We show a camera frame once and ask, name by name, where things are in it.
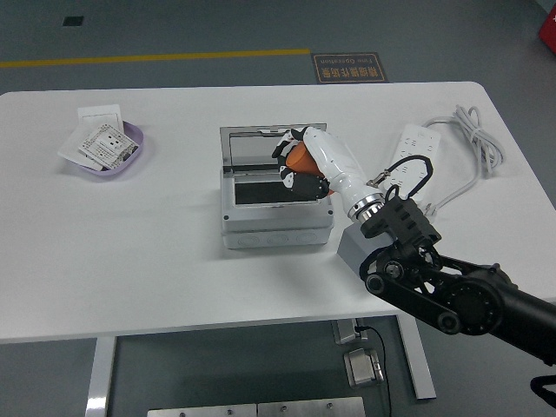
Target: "red object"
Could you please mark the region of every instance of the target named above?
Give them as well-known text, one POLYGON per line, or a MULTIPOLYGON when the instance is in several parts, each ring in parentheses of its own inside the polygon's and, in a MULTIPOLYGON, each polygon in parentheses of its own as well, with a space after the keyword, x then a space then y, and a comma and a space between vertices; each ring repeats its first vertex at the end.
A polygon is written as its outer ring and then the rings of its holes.
POLYGON ((540 28, 539 37, 556 54, 556 4, 540 28))

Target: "black cable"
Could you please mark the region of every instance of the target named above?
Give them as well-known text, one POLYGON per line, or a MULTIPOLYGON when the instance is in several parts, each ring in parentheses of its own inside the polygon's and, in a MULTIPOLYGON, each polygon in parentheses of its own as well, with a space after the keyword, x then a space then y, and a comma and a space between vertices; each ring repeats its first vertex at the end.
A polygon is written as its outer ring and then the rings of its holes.
POLYGON ((384 201, 385 202, 390 201, 390 195, 392 193, 394 193, 395 197, 397 197, 400 194, 400 186, 398 184, 394 184, 392 187, 390 187, 388 189, 388 191, 386 192, 386 195, 384 196, 384 201))
POLYGON ((388 417, 392 417, 392 395, 390 394, 390 380, 388 378, 387 370, 386 370, 386 345, 384 344, 384 339, 382 339, 381 334, 376 328, 372 328, 371 326, 355 326, 354 330, 357 333, 364 332, 365 330, 373 330, 379 339, 381 340, 382 345, 382 364, 384 369, 384 377, 386 378, 386 388, 388 392, 388 417))
MULTIPOLYGON (((394 171, 396 168, 398 168, 401 164, 415 160, 415 159, 419 159, 420 161, 423 161, 425 163, 425 168, 427 168, 427 174, 417 183, 417 185, 414 187, 414 189, 412 189, 409 194, 407 194, 407 198, 411 198, 413 197, 415 194, 417 194, 419 192, 420 189, 422 189, 425 184, 428 182, 428 180, 431 179, 431 177, 433 176, 433 163, 431 162, 431 160, 429 158, 427 158, 426 156, 423 155, 410 155, 410 156, 406 156, 405 158, 401 158, 398 162, 396 162, 394 165, 392 165, 390 168, 387 169, 388 172, 392 172, 394 171)), ((392 189, 392 187, 388 190, 387 192, 387 196, 389 196, 390 190, 392 189)))
POLYGON ((545 385, 556 384, 556 375, 537 376, 531 380, 531 390, 542 398, 546 404, 556 408, 556 393, 548 391, 545 385))

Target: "coiled white cable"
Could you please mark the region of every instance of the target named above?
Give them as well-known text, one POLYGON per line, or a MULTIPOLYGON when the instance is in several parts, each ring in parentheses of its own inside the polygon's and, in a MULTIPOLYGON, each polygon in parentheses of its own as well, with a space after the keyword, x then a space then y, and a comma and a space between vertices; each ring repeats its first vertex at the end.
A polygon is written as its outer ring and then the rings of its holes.
POLYGON ((506 154, 500 142, 482 128, 480 123, 480 112, 476 107, 472 107, 469 111, 466 111, 460 105, 457 105, 452 117, 436 117, 423 124, 423 127, 428 128, 438 123, 455 124, 461 128, 461 131, 467 138, 476 156, 476 170, 474 178, 466 185, 455 190, 452 194, 433 206, 427 206, 425 213, 427 215, 433 215, 454 198, 467 192, 479 180, 483 169, 486 169, 486 172, 491 175, 493 171, 502 164, 506 154), (472 118, 473 112, 476 115, 476 121, 472 118))

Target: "robot finger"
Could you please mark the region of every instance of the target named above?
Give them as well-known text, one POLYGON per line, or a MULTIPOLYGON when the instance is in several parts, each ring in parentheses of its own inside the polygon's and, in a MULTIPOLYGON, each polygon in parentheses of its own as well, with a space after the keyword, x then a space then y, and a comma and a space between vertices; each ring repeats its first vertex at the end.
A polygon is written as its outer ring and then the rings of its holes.
POLYGON ((308 198, 320 200, 328 195, 328 181, 317 175, 294 172, 287 166, 280 166, 280 178, 287 189, 308 198))

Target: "electrical junction box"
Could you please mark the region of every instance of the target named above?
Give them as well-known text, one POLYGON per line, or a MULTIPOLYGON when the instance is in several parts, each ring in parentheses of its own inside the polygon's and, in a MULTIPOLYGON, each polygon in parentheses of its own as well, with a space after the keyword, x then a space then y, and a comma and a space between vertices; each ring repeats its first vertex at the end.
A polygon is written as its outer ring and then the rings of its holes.
POLYGON ((330 197, 296 195, 281 181, 272 152, 288 129, 325 123, 220 128, 222 236, 230 249, 328 242, 334 226, 330 197))

